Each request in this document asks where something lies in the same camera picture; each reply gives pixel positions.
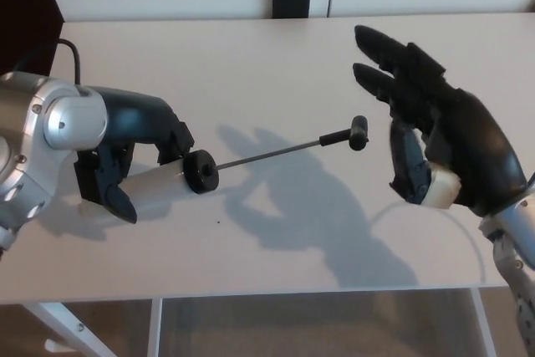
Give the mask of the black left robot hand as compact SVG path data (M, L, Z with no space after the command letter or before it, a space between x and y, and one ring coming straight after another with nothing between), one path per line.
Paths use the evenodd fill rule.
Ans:
M128 176L135 145L154 145L157 163L165 165L190 153L194 145L185 122L161 98L120 89L96 87L107 111L103 140L77 153L74 170L81 197L101 205L112 215L137 222L137 211L120 188Z

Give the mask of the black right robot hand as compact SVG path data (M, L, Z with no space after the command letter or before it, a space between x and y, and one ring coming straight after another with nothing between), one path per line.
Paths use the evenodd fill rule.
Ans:
M528 189L500 125L474 94L447 83L444 67L415 43L402 44L371 27L355 26L354 36L378 65L355 63L355 80L390 107L390 187L399 196L422 203L432 164L459 177L454 202L478 217L498 212Z

